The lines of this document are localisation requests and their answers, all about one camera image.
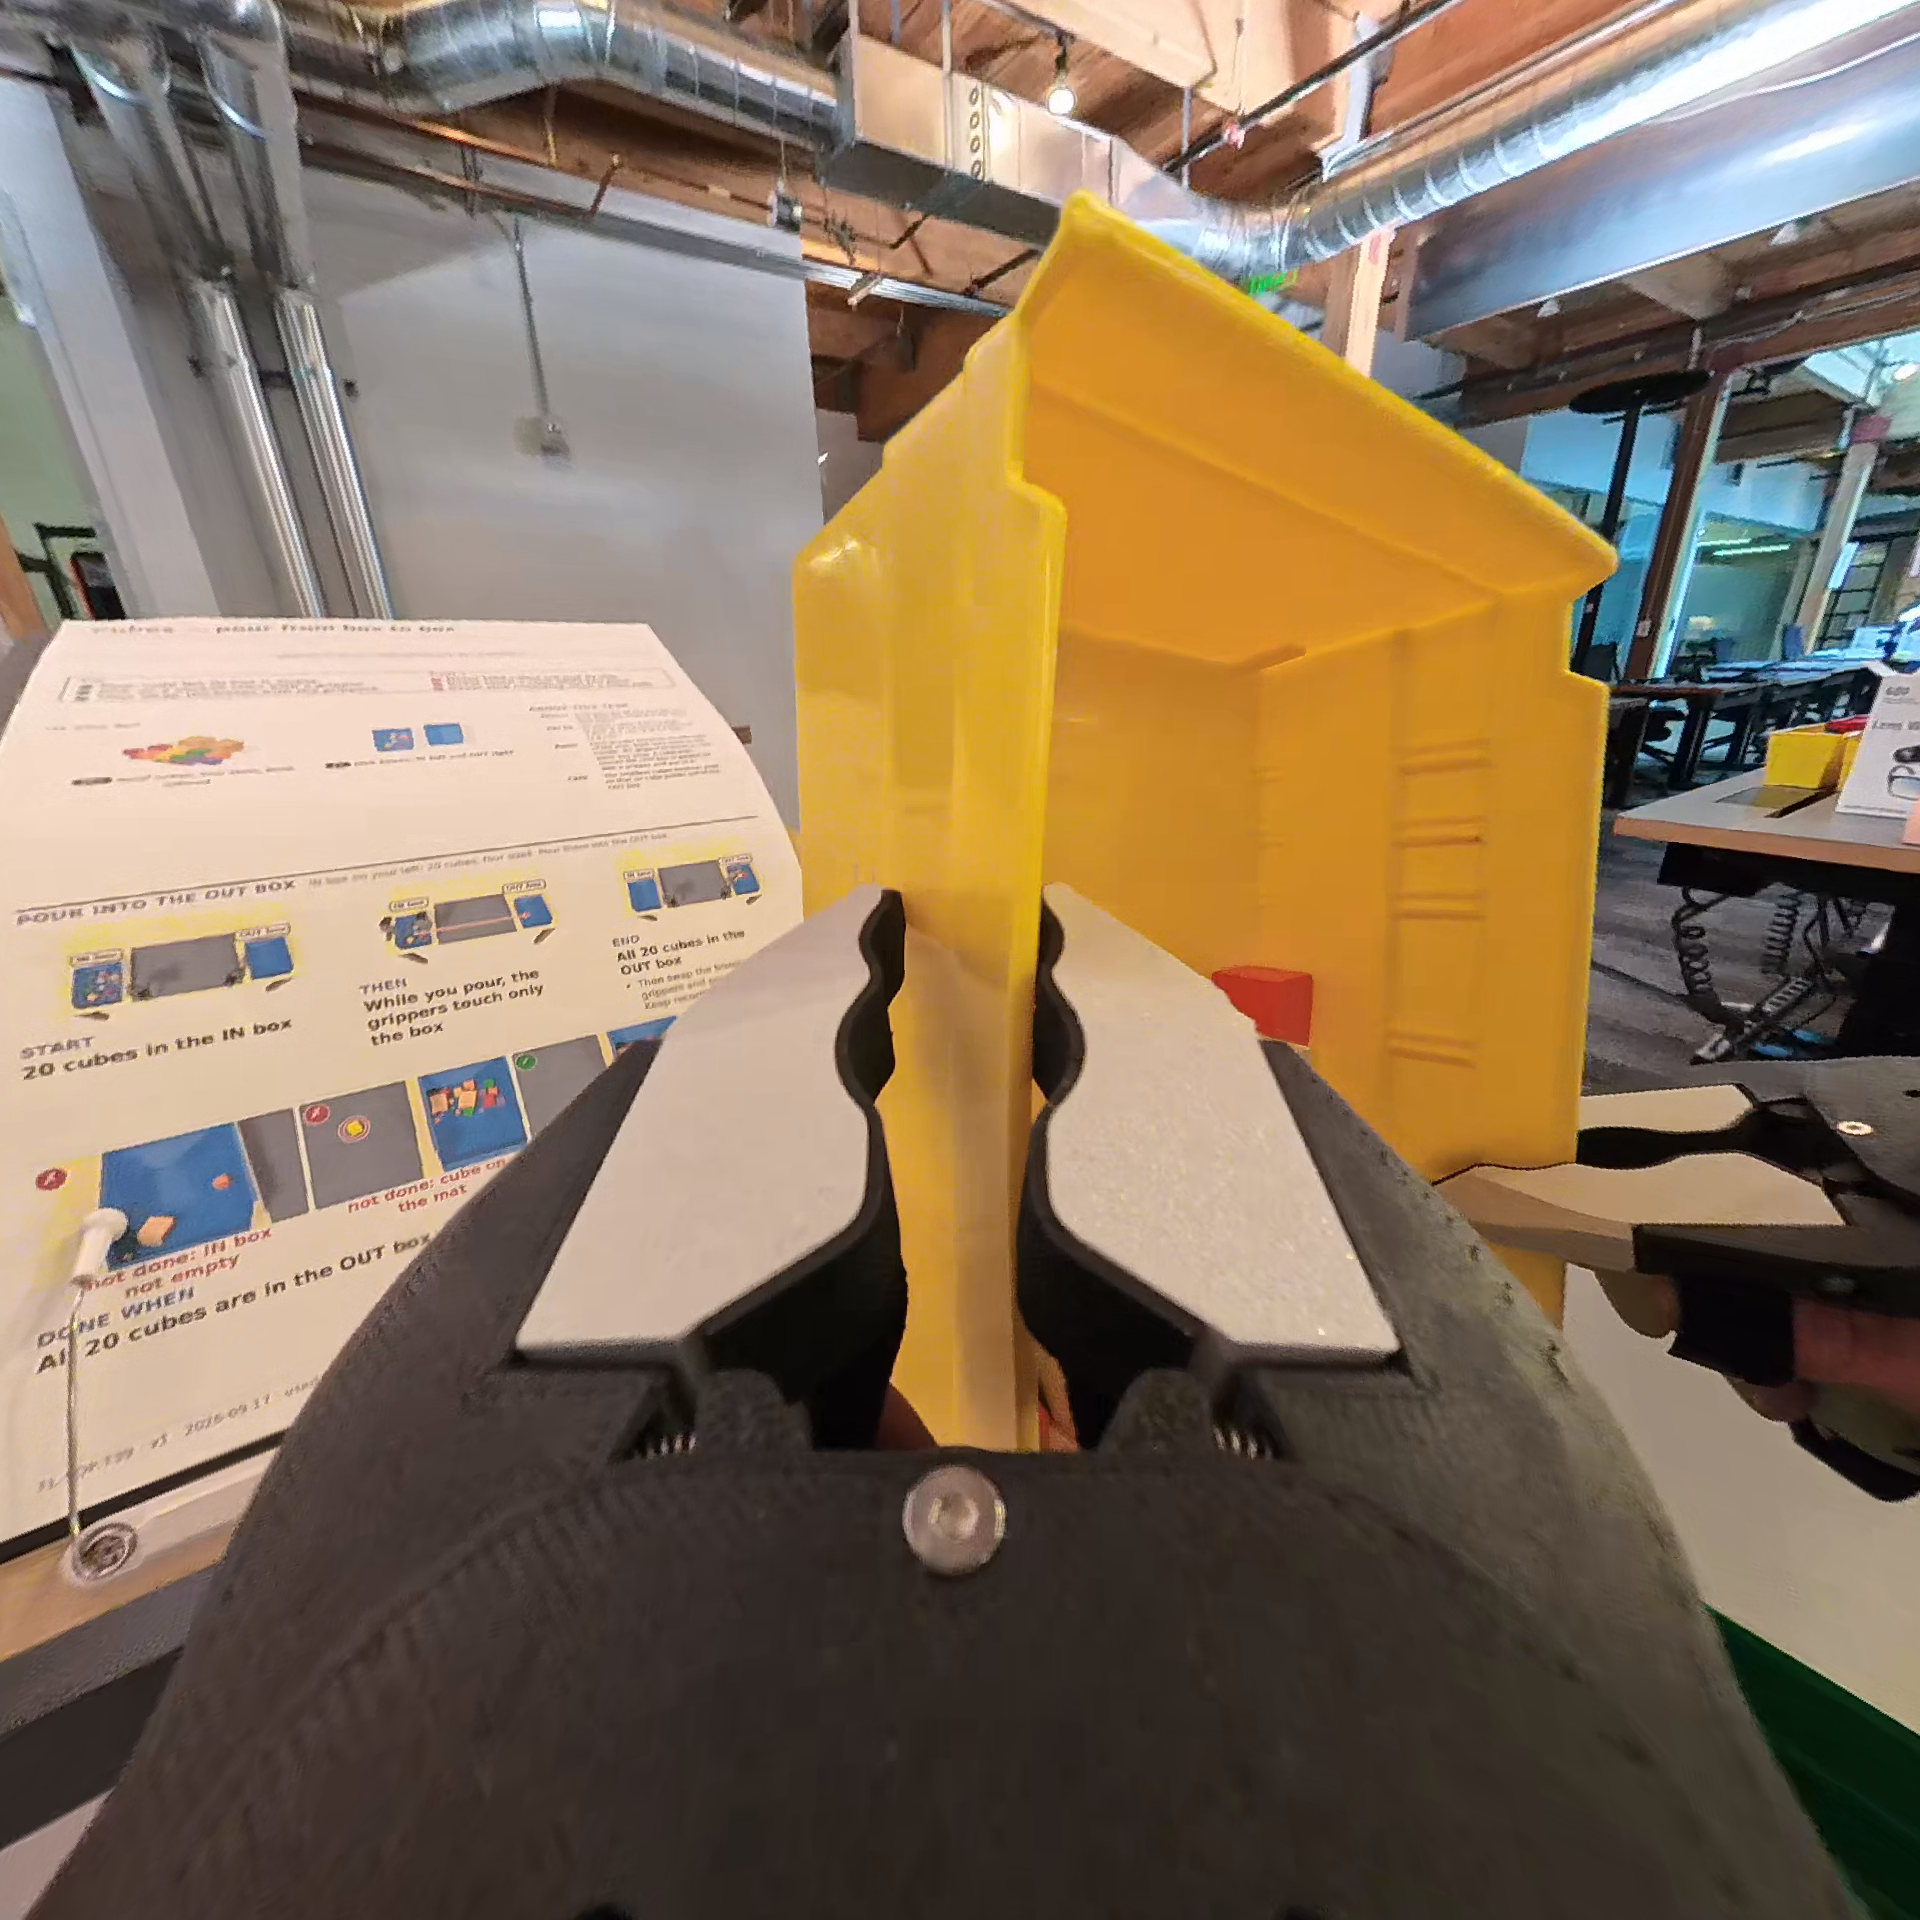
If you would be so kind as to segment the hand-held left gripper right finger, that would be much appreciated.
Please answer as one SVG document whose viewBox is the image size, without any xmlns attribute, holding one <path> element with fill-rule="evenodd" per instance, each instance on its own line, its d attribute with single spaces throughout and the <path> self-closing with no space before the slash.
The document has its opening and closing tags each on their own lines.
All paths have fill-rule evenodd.
<svg viewBox="0 0 1920 1920">
<path fill-rule="evenodd" d="M 1148 1375 L 1232 1424 L 1265 1371 L 1401 1369 L 1280 1076 L 1288 1046 L 1068 884 L 1040 905 L 1017 1307 L 1092 1452 Z"/>
</svg>

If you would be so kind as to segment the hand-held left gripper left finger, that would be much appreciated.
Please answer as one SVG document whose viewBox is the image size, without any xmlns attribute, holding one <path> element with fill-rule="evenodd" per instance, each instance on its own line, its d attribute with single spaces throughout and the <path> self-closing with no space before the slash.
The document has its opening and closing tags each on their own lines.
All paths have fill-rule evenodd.
<svg viewBox="0 0 1920 1920">
<path fill-rule="evenodd" d="M 518 1332 L 518 1358 L 639 1365 L 686 1393 L 758 1374 L 823 1449 L 871 1449 L 907 1279 L 878 1102 L 905 902 L 858 884 L 664 1035 Z"/>
</svg>

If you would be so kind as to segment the red wooden cube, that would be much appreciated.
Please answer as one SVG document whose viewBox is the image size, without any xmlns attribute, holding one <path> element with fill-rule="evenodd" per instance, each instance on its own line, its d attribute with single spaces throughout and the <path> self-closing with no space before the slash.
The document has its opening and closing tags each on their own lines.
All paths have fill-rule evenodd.
<svg viewBox="0 0 1920 1920">
<path fill-rule="evenodd" d="M 1312 974 L 1288 967 L 1224 967 L 1212 982 L 1247 1014 L 1265 1040 L 1294 1046 L 1312 1043 Z"/>
</svg>

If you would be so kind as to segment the green plastic box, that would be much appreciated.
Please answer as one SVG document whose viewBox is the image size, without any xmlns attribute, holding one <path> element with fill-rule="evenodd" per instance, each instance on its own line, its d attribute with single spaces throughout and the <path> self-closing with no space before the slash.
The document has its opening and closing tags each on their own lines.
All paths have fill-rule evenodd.
<svg viewBox="0 0 1920 1920">
<path fill-rule="evenodd" d="M 1919 1916 L 1919 1732 L 1713 1611 L 1745 1700 L 1863 1916 Z"/>
</svg>

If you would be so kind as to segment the yellow plastic box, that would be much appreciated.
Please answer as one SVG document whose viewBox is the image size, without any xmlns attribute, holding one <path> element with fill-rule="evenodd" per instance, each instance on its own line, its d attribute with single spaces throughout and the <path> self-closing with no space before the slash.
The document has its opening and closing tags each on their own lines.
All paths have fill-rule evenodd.
<svg viewBox="0 0 1920 1920">
<path fill-rule="evenodd" d="M 1410 1166 L 1571 1159 L 1615 548 L 1079 197 L 1015 309 L 795 564 L 809 916 L 900 893 L 881 1096 L 896 1383 L 1035 1433 L 1015 1217 L 1040 892 L 1201 979 L 1312 979 L 1312 1064 Z"/>
</svg>

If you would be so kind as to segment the person's right hand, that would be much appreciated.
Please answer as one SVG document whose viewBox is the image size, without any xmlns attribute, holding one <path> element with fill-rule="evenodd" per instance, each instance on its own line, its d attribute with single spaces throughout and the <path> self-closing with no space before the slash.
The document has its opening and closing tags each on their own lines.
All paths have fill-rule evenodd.
<svg viewBox="0 0 1920 1920">
<path fill-rule="evenodd" d="M 1793 1366 L 1788 1383 L 1742 1383 L 1732 1389 L 1761 1416 L 1795 1424 L 1816 1416 L 1825 1389 L 1848 1389 L 1919 1414 L 1919 1321 L 1858 1312 L 1832 1303 L 1793 1303 Z"/>
</svg>

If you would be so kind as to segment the wooden work table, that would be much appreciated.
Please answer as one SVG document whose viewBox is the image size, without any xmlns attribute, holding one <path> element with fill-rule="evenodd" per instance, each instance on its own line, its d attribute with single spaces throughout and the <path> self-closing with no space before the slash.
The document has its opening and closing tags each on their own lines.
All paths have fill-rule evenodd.
<svg viewBox="0 0 1920 1920">
<path fill-rule="evenodd" d="M 1735 873 L 1825 896 L 1897 905 L 1916 896 L 1919 847 L 1881 815 L 1839 808 L 1836 791 L 1742 774 L 1619 812 L 1615 833 L 1666 847 L 1665 884 L 1730 889 Z"/>
</svg>

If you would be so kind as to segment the white sign card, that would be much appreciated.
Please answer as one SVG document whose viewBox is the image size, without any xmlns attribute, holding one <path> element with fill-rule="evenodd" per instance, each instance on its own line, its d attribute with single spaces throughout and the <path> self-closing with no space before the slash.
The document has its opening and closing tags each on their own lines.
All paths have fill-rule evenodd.
<svg viewBox="0 0 1920 1920">
<path fill-rule="evenodd" d="M 1839 791 L 1839 812 L 1904 823 L 1919 805 L 1919 669 L 1889 669 Z"/>
</svg>

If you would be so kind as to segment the printed instruction sheet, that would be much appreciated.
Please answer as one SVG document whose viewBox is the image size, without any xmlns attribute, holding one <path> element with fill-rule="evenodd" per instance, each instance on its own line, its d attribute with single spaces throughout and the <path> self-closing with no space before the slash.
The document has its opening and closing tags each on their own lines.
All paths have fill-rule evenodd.
<svg viewBox="0 0 1920 1920">
<path fill-rule="evenodd" d="M 647 625 L 62 625 L 4 731 L 4 1552 L 281 1433 L 468 1196 L 801 911 Z"/>
</svg>

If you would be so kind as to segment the wooden sign board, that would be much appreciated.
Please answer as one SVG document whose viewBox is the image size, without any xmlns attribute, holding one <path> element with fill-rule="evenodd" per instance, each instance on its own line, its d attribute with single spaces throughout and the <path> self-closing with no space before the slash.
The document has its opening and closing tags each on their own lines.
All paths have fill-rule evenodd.
<svg viewBox="0 0 1920 1920">
<path fill-rule="evenodd" d="M 246 1456 L 88 1521 L 2 1565 L 2 1659 L 25 1659 L 138 1600 L 204 1574 L 222 1557 L 278 1452 Z"/>
</svg>

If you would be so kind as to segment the wall junction box with conduit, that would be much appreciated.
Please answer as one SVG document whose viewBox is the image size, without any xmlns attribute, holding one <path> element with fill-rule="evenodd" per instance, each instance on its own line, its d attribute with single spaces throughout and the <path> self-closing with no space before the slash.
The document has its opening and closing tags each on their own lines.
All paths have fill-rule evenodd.
<svg viewBox="0 0 1920 1920">
<path fill-rule="evenodd" d="M 569 459 L 569 439 L 566 423 L 556 413 L 546 365 L 544 365 L 544 349 L 539 337 L 539 321 L 537 321 L 537 301 L 532 289 L 532 278 L 528 269 L 527 255 L 527 238 L 520 216 L 511 222 L 511 247 L 512 247 L 512 267 L 515 267 L 515 284 L 518 284 L 518 301 L 520 301 L 520 326 L 527 355 L 527 368 L 530 377 L 530 396 L 532 396 L 532 413 L 524 421 L 522 437 L 527 439 L 528 447 L 536 456 L 546 462 L 568 462 Z"/>
</svg>

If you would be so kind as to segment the metal wall conduit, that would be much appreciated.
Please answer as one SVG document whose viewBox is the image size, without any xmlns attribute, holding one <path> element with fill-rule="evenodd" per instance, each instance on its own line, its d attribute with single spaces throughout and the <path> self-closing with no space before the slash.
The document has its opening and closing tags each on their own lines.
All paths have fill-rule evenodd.
<svg viewBox="0 0 1920 1920">
<path fill-rule="evenodd" d="M 393 591 L 377 543 L 369 492 L 353 445 L 345 391 L 329 357 L 320 309 L 306 289 L 279 286 L 275 317 L 283 361 L 315 467 L 327 526 L 362 617 L 393 620 Z"/>
<path fill-rule="evenodd" d="M 288 611 L 323 617 L 327 605 L 320 574 L 281 456 L 238 294 L 226 278 L 195 278 L 190 301 L 204 337 L 204 368 L 219 396 L 230 441 L 247 485 L 256 527 L 268 542 L 279 595 Z"/>
</svg>

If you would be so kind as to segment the round silver ventilation duct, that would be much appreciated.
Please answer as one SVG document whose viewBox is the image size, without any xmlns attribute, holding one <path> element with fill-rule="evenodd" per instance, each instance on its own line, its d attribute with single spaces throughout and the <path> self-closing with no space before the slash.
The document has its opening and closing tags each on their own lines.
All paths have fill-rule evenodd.
<svg viewBox="0 0 1920 1920">
<path fill-rule="evenodd" d="M 1907 3 L 1641 5 L 1382 140 L 1280 206 L 1256 207 L 1180 189 L 1168 211 L 1138 207 L 1135 216 L 1226 280 L 1296 272 L 1912 9 Z"/>
</svg>

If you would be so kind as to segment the rectangular metal duct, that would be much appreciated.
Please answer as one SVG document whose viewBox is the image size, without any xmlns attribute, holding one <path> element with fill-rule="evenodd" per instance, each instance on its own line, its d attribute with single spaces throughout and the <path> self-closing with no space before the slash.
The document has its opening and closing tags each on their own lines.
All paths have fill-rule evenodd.
<svg viewBox="0 0 1920 1920">
<path fill-rule="evenodd" d="M 822 179 L 836 195 L 1044 249 L 1078 195 L 1148 223 L 1201 199 L 1116 134 L 1049 115 L 883 39 L 847 37 Z"/>
</svg>

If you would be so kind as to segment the flexible silver duct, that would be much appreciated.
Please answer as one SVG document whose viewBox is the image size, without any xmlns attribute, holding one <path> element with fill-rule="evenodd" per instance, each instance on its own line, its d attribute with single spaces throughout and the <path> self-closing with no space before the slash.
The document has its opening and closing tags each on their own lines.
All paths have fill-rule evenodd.
<svg viewBox="0 0 1920 1920">
<path fill-rule="evenodd" d="M 721 23 L 641 3 L 442 3 L 377 32 L 375 70 L 410 100 L 467 110 L 606 84 L 815 150 L 840 123 L 836 80 Z"/>
</svg>

